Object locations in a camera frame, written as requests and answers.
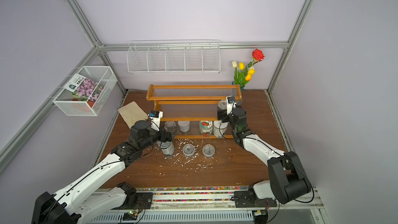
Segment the green label tin can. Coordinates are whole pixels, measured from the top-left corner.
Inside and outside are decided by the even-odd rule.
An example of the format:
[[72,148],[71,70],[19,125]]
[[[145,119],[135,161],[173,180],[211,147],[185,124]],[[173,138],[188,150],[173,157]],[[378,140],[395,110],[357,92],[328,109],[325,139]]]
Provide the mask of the green label tin can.
[[175,147],[173,142],[171,141],[167,141],[167,142],[161,142],[158,141],[158,145],[162,151],[162,153],[166,156],[166,157],[170,157],[174,154],[175,152]]

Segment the wooden three-tier shelf rack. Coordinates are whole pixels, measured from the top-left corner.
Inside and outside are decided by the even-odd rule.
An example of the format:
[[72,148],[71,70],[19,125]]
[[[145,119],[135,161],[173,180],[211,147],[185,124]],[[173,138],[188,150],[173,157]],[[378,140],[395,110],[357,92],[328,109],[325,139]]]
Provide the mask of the wooden three-tier shelf rack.
[[163,112],[162,122],[190,121],[190,132],[178,132],[177,139],[200,139],[199,122],[216,121],[219,101],[237,99],[239,90],[238,85],[150,85],[146,99],[153,101],[155,111]]

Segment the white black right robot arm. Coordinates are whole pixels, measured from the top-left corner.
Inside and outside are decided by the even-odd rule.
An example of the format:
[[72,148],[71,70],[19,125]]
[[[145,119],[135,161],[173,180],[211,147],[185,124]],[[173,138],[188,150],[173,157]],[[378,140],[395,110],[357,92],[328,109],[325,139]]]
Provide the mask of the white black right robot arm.
[[217,118],[231,126],[233,140],[238,146],[268,167],[269,179],[255,183],[248,191],[255,200],[273,197],[279,203],[286,204],[297,201],[305,194],[315,193],[298,155],[293,151],[279,150],[262,140],[249,128],[243,108],[218,110]]

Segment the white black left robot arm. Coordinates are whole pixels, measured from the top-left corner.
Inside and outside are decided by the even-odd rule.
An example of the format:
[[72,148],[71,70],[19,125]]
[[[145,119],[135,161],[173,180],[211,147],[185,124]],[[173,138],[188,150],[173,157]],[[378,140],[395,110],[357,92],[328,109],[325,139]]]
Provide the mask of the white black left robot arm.
[[154,122],[136,122],[130,128],[128,139],[95,167],[57,192],[40,195],[35,201],[32,223],[86,224],[111,209],[123,205],[134,207],[137,204],[136,189],[128,183],[121,183],[91,200],[88,197],[113,176],[141,159],[146,148],[156,142],[172,142],[174,138],[173,132],[162,130]]

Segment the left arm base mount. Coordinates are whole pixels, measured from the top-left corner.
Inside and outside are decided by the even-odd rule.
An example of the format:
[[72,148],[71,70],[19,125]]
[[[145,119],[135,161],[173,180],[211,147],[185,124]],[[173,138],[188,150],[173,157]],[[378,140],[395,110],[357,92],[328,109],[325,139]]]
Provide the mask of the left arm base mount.
[[126,194],[126,199],[121,206],[115,209],[150,209],[153,200],[153,193],[151,192],[137,192],[137,189],[132,187],[127,182],[122,182],[117,185],[117,188],[123,190]]

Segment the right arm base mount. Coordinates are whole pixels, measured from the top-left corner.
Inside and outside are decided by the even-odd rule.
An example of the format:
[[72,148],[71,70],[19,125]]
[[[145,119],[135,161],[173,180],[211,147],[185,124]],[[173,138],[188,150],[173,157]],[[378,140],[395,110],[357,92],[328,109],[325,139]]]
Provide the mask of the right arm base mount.
[[258,198],[253,189],[235,191],[231,197],[231,201],[235,203],[235,207],[237,208],[269,208],[277,206],[276,200],[273,200],[272,198]]

